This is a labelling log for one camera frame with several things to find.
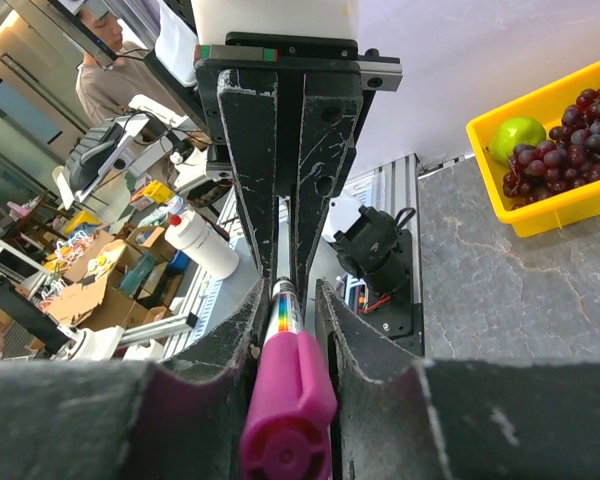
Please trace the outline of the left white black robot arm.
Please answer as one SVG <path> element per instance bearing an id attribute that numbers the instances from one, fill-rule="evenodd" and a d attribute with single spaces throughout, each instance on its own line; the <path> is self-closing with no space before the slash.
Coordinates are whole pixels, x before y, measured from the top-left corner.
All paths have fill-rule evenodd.
<path id="1" fill-rule="evenodd" d="M 330 200 L 356 156 L 395 57 L 360 51 L 354 1 L 165 1 L 146 64 L 231 168 L 260 276 L 276 275 L 278 212 L 290 202 L 290 276 L 300 299 Z"/>

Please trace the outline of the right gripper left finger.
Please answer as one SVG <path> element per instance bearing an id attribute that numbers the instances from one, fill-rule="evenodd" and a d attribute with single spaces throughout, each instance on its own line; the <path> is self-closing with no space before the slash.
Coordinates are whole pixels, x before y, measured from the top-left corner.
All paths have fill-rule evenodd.
<path id="1" fill-rule="evenodd" d="M 174 357 L 0 361 L 0 479 L 237 479 L 271 284 Z"/>

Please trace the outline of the white marker purple cap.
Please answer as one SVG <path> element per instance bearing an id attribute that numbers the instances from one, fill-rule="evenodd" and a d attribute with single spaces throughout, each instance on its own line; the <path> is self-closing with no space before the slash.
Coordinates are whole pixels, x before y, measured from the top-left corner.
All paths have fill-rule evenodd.
<path id="1" fill-rule="evenodd" d="M 244 479 L 329 479 L 330 428 L 337 400 L 324 350 L 316 338 L 315 289 L 300 300 L 278 278 L 239 444 Z"/>

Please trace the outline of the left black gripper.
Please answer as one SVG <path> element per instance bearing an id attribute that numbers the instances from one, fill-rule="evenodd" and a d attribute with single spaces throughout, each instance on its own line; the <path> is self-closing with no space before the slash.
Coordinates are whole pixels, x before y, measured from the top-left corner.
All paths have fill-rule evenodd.
<path id="1" fill-rule="evenodd" d="M 223 44 L 197 45 L 194 66 L 197 109 L 213 142 L 209 160 L 231 159 L 243 228 L 268 279 L 277 267 L 277 76 L 264 71 L 281 80 L 305 75 L 289 242 L 291 278 L 305 309 L 329 201 L 343 165 L 356 157 L 375 93 L 398 90 L 401 62 L 376 49 L 360 54 L 354 40 L 230 32 Z M 348 67 L 359 75 L 335 73 Z"/>

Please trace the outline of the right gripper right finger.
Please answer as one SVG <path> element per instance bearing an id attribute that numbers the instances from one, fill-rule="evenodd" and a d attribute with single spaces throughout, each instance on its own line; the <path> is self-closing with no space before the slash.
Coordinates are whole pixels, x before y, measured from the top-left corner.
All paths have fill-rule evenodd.
<path id="1" fill-rule="evenodd" d="M 337 479 L 600 479 L 600 362 L 420 358 L 319 282 Z"/>

